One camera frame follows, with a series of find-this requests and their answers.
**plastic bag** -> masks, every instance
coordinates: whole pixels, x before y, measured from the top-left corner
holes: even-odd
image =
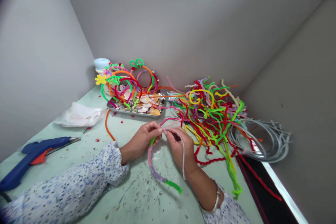
[[[107,110],[90,108],[76,102],[56,118],[55,123],[63,127],[91,127],[96,125],[107,114]]]

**metal tray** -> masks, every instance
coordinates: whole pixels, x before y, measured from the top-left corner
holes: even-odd
[[[164,94],[161,94],[161,93],[160,93],[160,89],[157,91],[157,94],[158,94],[158,95],[164,95]],[[163,97],[163,100],[161,101],[161,106],[162,106],[162,107],[165,107],[165,105],[166,105],[166,99]],[[108,107],[110,110],[115,111],[115,112],[118,112],[118,113],[130,114],[130,115],[133,115],[133,116],[135,116],[135,115],[139,115],[139,116],[146,116],[146,117],[154,117],[154,118],[158,118],[158,117],[162,116],[162,114],[163,114],[163,112],[164,112],[164,109],[161,109],[160,115],[157,115],[157,116],[156,116],[156,115],[143,114],[143,113],[133,112],[133,111],[119,110],[119,109],[115,109],[115,108],[111,105],[111,103],[109,103],[109,102],[107,103],[107,107]]]

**yellow flower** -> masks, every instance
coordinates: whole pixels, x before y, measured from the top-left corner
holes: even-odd
[[[97,78],[95,78],[96,80],[96,85],[100,85],[100,84],[106,84],[106,75],[104,75],[103,77],[100,75],[97,75]]]

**woman's left hand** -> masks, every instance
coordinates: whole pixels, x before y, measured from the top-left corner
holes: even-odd
[[[162,132],[162,127],[155,121],[142,125],[132,139],[120,148],[121,164],[125,165],[140,157],[153,138],[156,138],[154,142],[154,145],[156,145],[162,137]]]

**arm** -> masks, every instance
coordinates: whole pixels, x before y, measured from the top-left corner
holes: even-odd
[[[157,143],[161,133],[155,122],[141,126],[120,149],[112,142],[91,160],[34,184],[5,205],[1,216],[5,223],[72,223],[123,181],[130,169],[128,163],[146,150],[153,137]]]
[[[194,142],[192,138],[180,128],[174,128],[179,132],[184,141],[185,177],[194,191],[202,209],[206,223],[249,223],[244,211],[238,203],[219,186],[219,202],[215,212],[212,211],[217,200],[217,184],[197,165],[194,158]],[[183,144],[174,131],[166,130],[164,134],[169,142],[174,160],[180,170],[183,163]]]

